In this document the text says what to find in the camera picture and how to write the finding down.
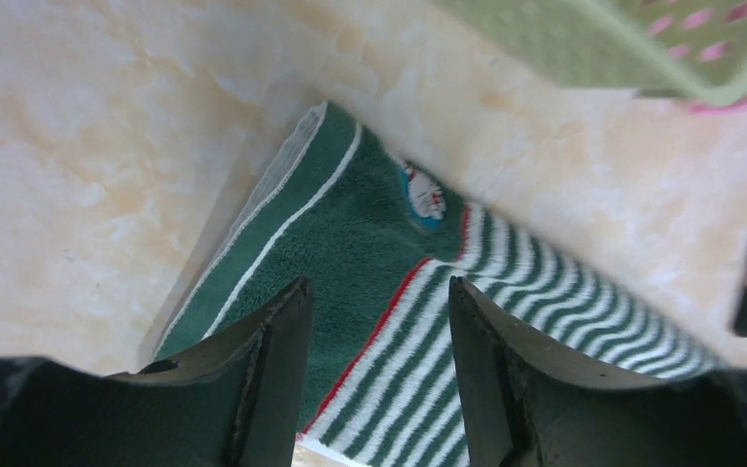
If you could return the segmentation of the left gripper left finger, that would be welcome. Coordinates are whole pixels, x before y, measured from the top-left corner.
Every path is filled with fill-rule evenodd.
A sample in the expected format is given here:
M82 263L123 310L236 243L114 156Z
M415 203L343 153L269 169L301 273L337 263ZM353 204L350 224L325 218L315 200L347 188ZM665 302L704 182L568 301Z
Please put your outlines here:
M299 277L136 374L0 358L0 466L288 466L313 315Z

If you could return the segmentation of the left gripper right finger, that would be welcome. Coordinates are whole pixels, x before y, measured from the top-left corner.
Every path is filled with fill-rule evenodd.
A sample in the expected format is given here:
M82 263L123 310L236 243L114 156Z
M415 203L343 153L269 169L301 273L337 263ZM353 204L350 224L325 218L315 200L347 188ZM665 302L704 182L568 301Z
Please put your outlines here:
M449 283L474 466L747 466L747 370L661 379L589 357Z

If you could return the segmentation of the green white striped towel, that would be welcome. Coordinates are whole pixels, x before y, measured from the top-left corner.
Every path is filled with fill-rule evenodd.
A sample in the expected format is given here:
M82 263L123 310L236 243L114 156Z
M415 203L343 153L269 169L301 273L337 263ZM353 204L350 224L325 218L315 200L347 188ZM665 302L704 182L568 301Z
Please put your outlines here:
M314 284L299 429L356 466L469 462L447 300L462 276L604 362L690 377L719 358L622 287L392 157L331 102L283 143L167 327L166 357L298 275Z

